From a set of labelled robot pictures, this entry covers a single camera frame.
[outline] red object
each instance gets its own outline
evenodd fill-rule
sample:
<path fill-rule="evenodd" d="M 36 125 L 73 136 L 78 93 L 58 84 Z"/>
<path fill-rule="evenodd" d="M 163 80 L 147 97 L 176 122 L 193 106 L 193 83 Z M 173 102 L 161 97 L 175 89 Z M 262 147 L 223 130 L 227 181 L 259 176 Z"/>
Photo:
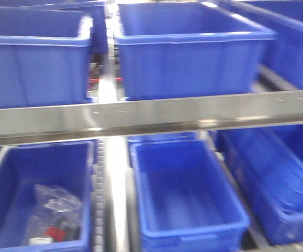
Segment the red object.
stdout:
<path fill-rule="evenodd" d="M 67 232 L 57 227 L 49 227 L 46 231 L 46 235 L 52 237 L 54 240 L 58 242 L 64 241 L 64 237 L 66 236 Z"/>
<path fill-rule="evenodd" d="M 116 77 L 115 80 L 122 81 L 122 77 Z M 89 82 L 99 82 L 99 79 L 89 79 Z"/>

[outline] blue plastic bin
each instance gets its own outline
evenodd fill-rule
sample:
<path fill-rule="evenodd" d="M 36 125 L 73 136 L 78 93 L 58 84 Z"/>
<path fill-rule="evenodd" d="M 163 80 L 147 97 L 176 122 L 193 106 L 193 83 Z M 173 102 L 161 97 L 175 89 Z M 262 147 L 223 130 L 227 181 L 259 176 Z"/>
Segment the blue plastic bin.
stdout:
<path fill-rule="evenodd" d="M 0 108 L 86 102 L 87 20 L 82 12 L 0 7 Z"/>
<path fill-rule="evenodd" d="M 170 134 L 152 134 L 152 135 L 135 135 L 127 137 L 129 163 L 133 166 L 131 148 L 133 144 L 148 143 L 148 142 L 166 142 L 166 141 L 183 141 L 195 139 L 197 134 L 195 132 L 182 132 Z"/>
<path fill-rule="evenodd" d="M 219 4 L 278 33 L 268 44 L 264 64 L 303 89 L 303 1 L 226 0 Z"/>
<path fill-rule="evenodd" d="M 286 213 L 279 208 L 269 188 L 263 187 L 254 176 L 252 166 L 241 155 L 239 148 L 221 133 L 225 162 L 247 196 L 253 212 L 273 245 L 303 241 L 303 212 Z"/>
<path fill-rule="evenodd" d="M 92 142 L 10 149 L 0 164 L 0 252 L 90 251 Z M 82 202 L 80 238 L 21 246 L 36 206 L 35 185 L 58 185 Z"/>
<path fill-rule="evenodd" d="M 106 0 L 0 0 L 0 6 L 5 7 L 26 7 L 88 13 L 93 19 L 91 34 L 92 42 L 90 47 L 90 53 L 92 54 L 108 52 L 104 10 L 105 4 Z M 57 20 L 57 22 L 66 25 L 67 21 Z"/>
<path fill-rule="evenodd" d="M 242 151 L 281 209 L 303 211 L 303 125 L 231 130 L 225 134 Z"/>
<path fill-rule="evenodd" d="M 119 13 L 115 39 L 132 100 L 246 93 L 275 35 L 204 3 L 121 4 Z"/>
<path fill-rule="evenodd" d="M 239 249 L 249 220 L 203 141 L 143 143 L 133 151 L 145 252 Z"/>

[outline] clear plastic bag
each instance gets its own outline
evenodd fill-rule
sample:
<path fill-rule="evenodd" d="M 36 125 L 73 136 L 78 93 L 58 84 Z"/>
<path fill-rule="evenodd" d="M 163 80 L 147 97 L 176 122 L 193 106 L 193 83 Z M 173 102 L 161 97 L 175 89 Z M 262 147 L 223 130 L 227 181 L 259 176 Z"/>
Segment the clear plastic bag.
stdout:
<path fill-rule="evenodd" d="M 60 186 L 36 185 L 35 193 L 37 205 L 24 245 L 79 239 L 82 202 Z"/>

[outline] steel shelf beam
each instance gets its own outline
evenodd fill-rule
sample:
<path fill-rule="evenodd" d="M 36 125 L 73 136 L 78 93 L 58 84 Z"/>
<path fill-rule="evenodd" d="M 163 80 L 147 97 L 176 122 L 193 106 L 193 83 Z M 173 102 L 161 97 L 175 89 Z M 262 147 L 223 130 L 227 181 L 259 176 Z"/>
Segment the steel shelf beam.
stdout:
<path fill-rule="evenodd" d="M 303 90 L 0 109 L 0 145 L 293 123 Z"/>

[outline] white label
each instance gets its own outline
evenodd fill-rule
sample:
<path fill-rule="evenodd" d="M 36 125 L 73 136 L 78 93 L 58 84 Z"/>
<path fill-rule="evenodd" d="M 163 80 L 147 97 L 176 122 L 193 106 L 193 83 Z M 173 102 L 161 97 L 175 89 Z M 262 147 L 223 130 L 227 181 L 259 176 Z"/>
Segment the white label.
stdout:
<path fill-rule="evenodd" d="M 51 237 L 34 237 L 29 239 L 29 245 L 50 244 L 53 243 Z"/>

